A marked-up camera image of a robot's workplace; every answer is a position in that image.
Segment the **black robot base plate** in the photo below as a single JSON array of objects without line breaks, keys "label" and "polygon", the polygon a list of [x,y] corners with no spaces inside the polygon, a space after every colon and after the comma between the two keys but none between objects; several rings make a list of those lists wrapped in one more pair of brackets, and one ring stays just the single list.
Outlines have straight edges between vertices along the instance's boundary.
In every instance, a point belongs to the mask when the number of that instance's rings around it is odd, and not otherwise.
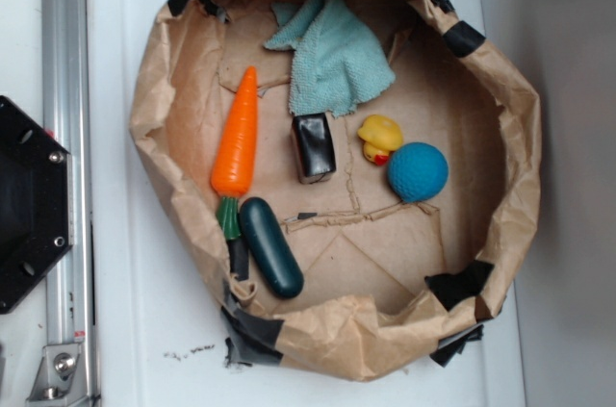
[{"label": "black robot base plate", "polygon": [[11,313],[71,247],[70,154],[1,98],[1,313]]}]

